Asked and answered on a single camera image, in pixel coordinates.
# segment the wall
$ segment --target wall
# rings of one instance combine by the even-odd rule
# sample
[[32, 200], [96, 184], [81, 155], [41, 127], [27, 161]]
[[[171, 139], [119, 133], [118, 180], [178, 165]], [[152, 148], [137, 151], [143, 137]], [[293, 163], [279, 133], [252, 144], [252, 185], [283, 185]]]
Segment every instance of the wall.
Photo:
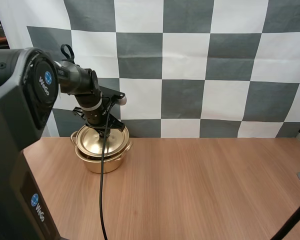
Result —
[[[61, 44], [126, 93], [134, 137], [275, 138], [300, 129], [300, 0], [6, 0], [12, 48]], [[83, 125], [61, 94], [47, 127]]]

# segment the pot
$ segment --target pot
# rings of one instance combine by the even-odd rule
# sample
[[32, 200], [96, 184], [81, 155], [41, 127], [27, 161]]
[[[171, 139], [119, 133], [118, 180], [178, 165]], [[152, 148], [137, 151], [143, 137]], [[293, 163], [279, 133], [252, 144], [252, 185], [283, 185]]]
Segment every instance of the pot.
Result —
[[[70, 140], [75, 147], [76, 155], [83, 161], [85, 167], [93, 173], [100, 174], [103, 138], [99, 133], [91, 127], [83, 126], [71, 134]], [[127, 128], [122, 132], [111, 129], [105, 144], [103, 173], [116, 170], [131, 146]]]

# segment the wego logo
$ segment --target wego logo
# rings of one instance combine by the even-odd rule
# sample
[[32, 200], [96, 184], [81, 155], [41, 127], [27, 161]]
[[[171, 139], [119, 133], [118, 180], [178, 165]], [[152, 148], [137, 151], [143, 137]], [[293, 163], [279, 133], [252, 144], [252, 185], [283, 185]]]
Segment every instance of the wego logo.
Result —
[[43, 211], [41, 211], [41, 206], [39, 204], [39, 196], [37, 193], [33, 194], [32, 198], [31, 198], [31, 206], [35, 207], [36, 212], [38, 213], [38, 216], [41, 220], [41, 222], [43, 222], [45, 220], [45, 213]]
[[50, 93], [49, 93], [49, 91], [48, 91], [48, 87], [45, 85], [45, 82], [44, 82], [44, 80], [42, 79], [41, 76], [40, 76], [40, 79], [39, 79], [39, 83], [41, 84], [41, 87], [43, 88], [45, 94], [46, 94], [47, 96], [49, 96]]

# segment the black cable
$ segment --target black cable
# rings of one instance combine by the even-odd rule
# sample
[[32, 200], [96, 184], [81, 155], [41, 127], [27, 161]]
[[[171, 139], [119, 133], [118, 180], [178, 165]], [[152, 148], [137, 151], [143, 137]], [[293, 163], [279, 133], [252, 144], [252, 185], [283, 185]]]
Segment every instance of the black cable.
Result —
[[300, 207], [292, 214], [271, 240], [282, 240], [299, 221]]
[[100, 211], [100, 221], [101, 221], [101, 227], [102, 227], [102, 233], [104, 240], [108, 240], [105, 223], [104, 223], [104, 213], [102, 210], [102, 191], [104, 186], [104, 162], [105, 162], [105, 149], [106, 149], [106, 142], [107, 142], [107, 130], [108, 130], [108, 122], [109, 122], [109, 116], [110, 111], [112, 107], [115, 105], [115, 102], [113, 102], [106, 114], [106, 122], [105, 122], [105, 128], [103, 133], [103, 144], [102, 144], [102, 153], [101, 153], [101, 173], [100, 173], [100, 188], [99, 188], [99, 211]]

